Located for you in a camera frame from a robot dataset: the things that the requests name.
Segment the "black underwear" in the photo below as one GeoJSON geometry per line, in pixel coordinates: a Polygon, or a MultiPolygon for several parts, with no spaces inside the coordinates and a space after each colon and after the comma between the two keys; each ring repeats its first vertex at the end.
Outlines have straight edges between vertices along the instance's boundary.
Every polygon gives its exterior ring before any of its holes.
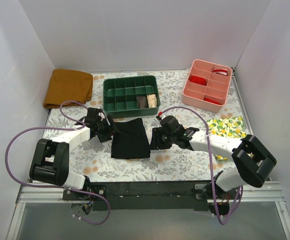
{"type": "Polygon", "coordinates": [[[116,122],[111,157],[114,159],[146,159],[150,157],[150,146],[142,118],[127,122],[116,122]]]}

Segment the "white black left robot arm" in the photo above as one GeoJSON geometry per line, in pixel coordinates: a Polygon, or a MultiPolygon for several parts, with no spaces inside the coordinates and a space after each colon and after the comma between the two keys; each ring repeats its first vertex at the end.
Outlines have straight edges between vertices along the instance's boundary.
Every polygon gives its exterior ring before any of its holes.
{"type": "Polygon", "coordinates": [[[35,148],[29,177],[35,181],[74,189],[74,194],[80,200],[88,199],[91,187],[85,183],[86,177],[69,170],[70,152],[93,137],[98,137],[101,143],[110,141],[117,128],[109,115],[88,118],[85,124],[53,139],[40,139],[35,148]]]}

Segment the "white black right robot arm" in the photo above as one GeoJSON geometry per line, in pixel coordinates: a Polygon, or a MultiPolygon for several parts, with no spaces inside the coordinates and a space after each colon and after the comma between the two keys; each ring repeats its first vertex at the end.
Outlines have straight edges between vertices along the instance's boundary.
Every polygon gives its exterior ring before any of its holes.
{"type": "Polygon", "coordinates": [[[211,152],[235,163],[235,167],[223,171],[214,177],[211,194],[224,198],[229,191],[239,186],[251,185],[261,188],[277,164],[275,157],[254,135],[245,138],[227,138],[218,135],[207,135],[205,132],[180,126],[177,130],[166,130],[163,127],[152,129],[151,150],[170,149],[177,145],[182,149],[195,152],[211,152]]]}

